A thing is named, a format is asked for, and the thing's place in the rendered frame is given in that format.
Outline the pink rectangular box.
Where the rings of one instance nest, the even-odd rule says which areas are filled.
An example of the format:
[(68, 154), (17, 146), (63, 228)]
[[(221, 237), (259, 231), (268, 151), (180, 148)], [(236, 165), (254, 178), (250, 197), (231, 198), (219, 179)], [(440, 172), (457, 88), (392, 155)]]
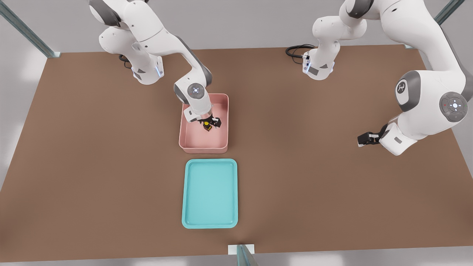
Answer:
[(228, 115), (229, 98), (223, 93), (211, 93), (214, 117), (220, 118), (220, 127), (206, 131), (198, 122), (188, 123), (184, 110), (189, 106), (183, 104), (180, 125), (179, 145), (189, 154), (223, 154), (228, 148)]

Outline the pale blue-green tray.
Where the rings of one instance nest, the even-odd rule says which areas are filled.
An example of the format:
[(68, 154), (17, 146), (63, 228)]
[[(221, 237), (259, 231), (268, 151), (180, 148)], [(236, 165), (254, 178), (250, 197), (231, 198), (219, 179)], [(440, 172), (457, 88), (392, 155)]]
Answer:
[(227, 229), (238, 223), (238, 165), (231, 158), (186, 163), (182, 225), (187, 229)]

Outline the silver frame post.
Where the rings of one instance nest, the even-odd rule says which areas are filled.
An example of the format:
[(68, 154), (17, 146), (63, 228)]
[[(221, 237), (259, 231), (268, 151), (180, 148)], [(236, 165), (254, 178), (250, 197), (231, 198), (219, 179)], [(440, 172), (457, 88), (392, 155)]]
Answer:
[(466, 2), (471, 0), (422, 0), (430, 11), (434, 20), (442, 30), (445, 29), (445, 22)]
[(228, 245), (228, 254), (237, 256), (237, 266), (259, 266), (253, 256), (255, 254), (254, 244)]
[(60, 52), (54, 52), (3, 2), (3, 0), (0, 0), (0, 15), (47, 58), (59, 58), (61, 56)]

